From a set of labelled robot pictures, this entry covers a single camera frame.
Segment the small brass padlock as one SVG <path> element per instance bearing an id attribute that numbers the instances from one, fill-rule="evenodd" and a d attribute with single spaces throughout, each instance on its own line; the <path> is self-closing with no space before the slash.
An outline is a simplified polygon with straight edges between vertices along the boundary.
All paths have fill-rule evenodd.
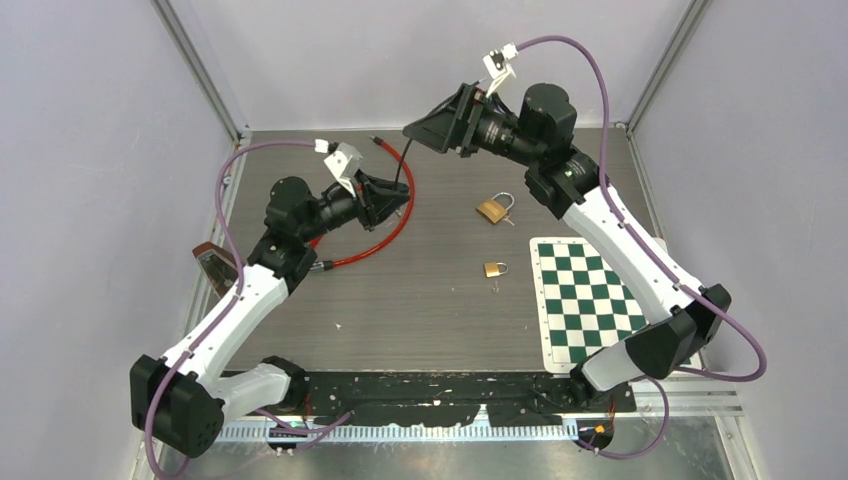
<path id="1" fill-rule="evenodd" d="M 503 262 L 486 262 L 483 264 L 483 272 L 486 278 L 497 278 L 509 272 L 509 266 Z"/>

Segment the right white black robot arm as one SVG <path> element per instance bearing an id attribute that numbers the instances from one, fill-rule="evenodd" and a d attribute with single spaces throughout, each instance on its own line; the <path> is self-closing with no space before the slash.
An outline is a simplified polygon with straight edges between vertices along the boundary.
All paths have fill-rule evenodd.
<path id="1" fill-rule="evenodd" d="M 579 362 L 569 373 L 571 397 L 596 410 L 611 390 L 639 377 L 666 378 L 716 335 L 731 296 L 685 272 L 623 208 L 598 164 L 573 144 L 577 111 L 550 83 L 525 92 L 518 113 L 504 113 L 497 95 L 463 84 L 402 133 L 438 153 L 469 157 L 478 150 L 525 166 L 532 197 L 583 236 L 635 297 L 647 326 Z"/>

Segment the large brass padlock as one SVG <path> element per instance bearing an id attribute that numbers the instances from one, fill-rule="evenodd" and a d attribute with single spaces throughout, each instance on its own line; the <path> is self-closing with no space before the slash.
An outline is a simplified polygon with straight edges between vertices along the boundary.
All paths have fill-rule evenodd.
<path id="1" fill-rule="evenodd" d="M 489 199 L 484 200 L 476 207 L 479 213 L 492 225 L 506 222 L 514 225 L 510 219 L 510 210 L 515 204 L 514 196 L 509 192 L 499 192 Z"/>

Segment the black cable padlock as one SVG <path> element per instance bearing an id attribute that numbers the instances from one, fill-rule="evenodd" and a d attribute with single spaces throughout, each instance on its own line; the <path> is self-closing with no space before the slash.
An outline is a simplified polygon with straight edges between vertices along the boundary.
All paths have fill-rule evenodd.
<path id="1" fill-rule="evenodd" d="M 407 173 L 406 157 L 407 157 L 407 154 L 408 154 L 408 151 L 409 151 L 411 145 L 412 145 L 412 140 L 408 139 L 404 148 L 403 148 L 403 151 L 400 155 L 400 160 L 398 161 L 398 167 L 397 167 L 396 174 L 395 174 L 395 185 L 396 186 L 399 185 L 401 172 Z M 414 204 L 414 198 L 415 198 L 414 180 L 408 179 L 408 181 L 410 182 L 410 184 L 408 185 L 409 199 L 408 199 L 407 203 L 405 204 L 405 210 L 403 212 L 400 212 L 399 210 L 395 211 L 395 214 L 399 217 L 399 225 L 404 224 L 406 222 L 406 218 L 407 218 L 408 214 L 410 213 L 410 209 L 411 209 L 412 205 Z"/>

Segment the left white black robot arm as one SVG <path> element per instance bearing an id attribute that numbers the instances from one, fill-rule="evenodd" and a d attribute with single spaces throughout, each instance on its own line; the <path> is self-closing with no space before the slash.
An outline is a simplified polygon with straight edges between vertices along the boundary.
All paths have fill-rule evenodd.
<path id="1" fill-rule="evenodd" d="M 233 286 L 186 337 L 158 358 L 140 356 L 129 373 L 135 427 L 187 458 L 203 455 L 223 427 L 261 407 L 298 412 L 307 398 L 303 370 L 277 356 L 225 378 L 255 328 L 307 277 L 311 241 L 351 221 L 372 230 L 411 199 L 410 186 L 361 171 L 352 187 L 332 183 L 314 196 L 300 177 L 272 187 L 265 232 Z"/>

